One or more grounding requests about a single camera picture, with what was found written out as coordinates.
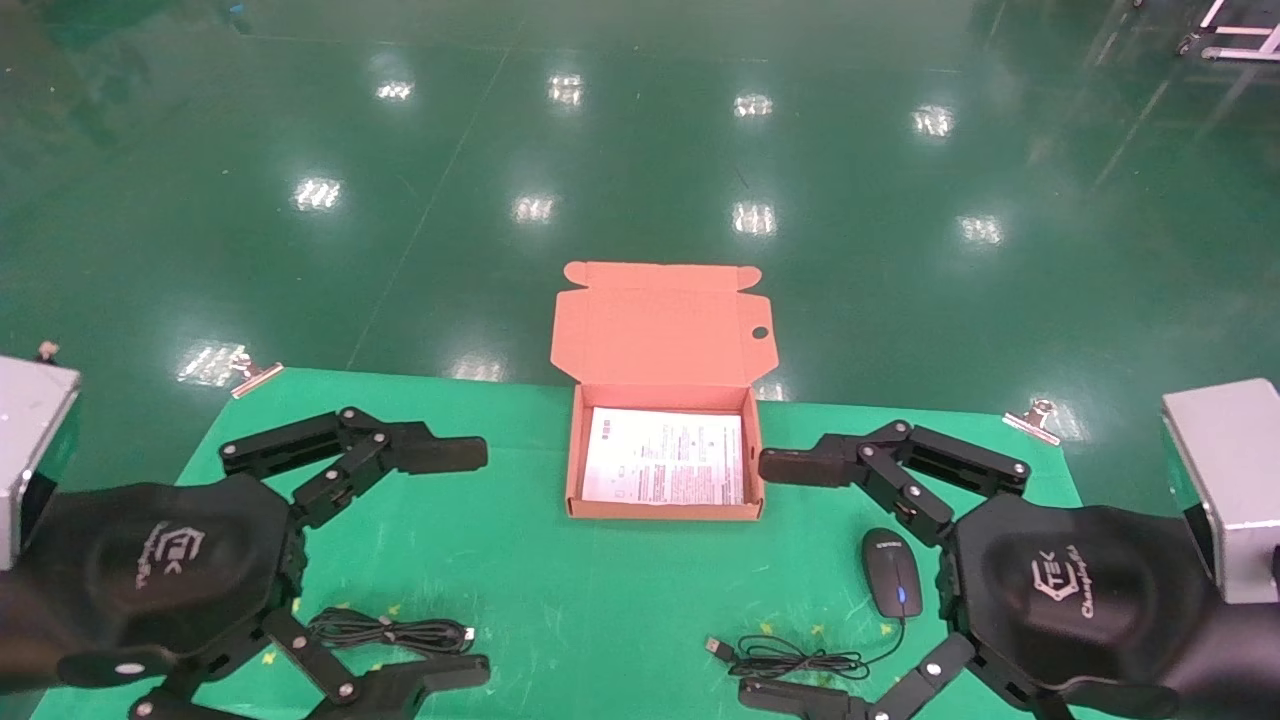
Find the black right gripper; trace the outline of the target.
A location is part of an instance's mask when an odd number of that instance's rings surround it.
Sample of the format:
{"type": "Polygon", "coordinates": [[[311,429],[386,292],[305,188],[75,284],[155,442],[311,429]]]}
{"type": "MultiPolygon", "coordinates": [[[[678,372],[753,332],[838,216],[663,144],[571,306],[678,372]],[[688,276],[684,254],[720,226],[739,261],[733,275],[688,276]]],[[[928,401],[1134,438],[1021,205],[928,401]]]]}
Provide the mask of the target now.
{"type": "Polygon", "coordinates": [[[788,676],[858,680],[884,653],[745,635],[739,701],[749,708],[914,719],[970,670],[1016,710],[1070,719],[1062,693],[1169,693],[1170,673],[1217,611],[1216,585],[1179,520],[1032,503],[1018,497],[1028,462],[931,428],[896,420],[864,436],[827,433],[808,450],[764,448],[758,471],[772,484],[856,487],[916,541],[943,547],[940,591],[956,633],[874,701],[788,676]],[[991,500],[957,520],[919,475],[991,500]]]}

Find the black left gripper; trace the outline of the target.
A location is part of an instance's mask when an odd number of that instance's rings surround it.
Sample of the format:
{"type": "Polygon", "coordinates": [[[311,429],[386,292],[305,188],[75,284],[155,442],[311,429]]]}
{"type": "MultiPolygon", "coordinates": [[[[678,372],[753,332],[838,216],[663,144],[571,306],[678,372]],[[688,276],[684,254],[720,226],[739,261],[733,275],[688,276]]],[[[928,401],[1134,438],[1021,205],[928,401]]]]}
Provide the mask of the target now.
{"type": "Polygon", "coordinates": [[[3,691],[110,688],[164,676],[134,719],[234,719],[195,702],[274,643],[320,691],[311,719],[413,719],[435,693],[484,685],[485,655],[392,664],[356,676],[287,609],[317,529],[393,471],[476,471],[483,437],[343,407],[229,441],[228,478],[55,495],[3,573],[3,691]],[[291,503],[259,480],[324,461],[291,503]],[[250,477],[232,477],[247,474],[250,477]]]}

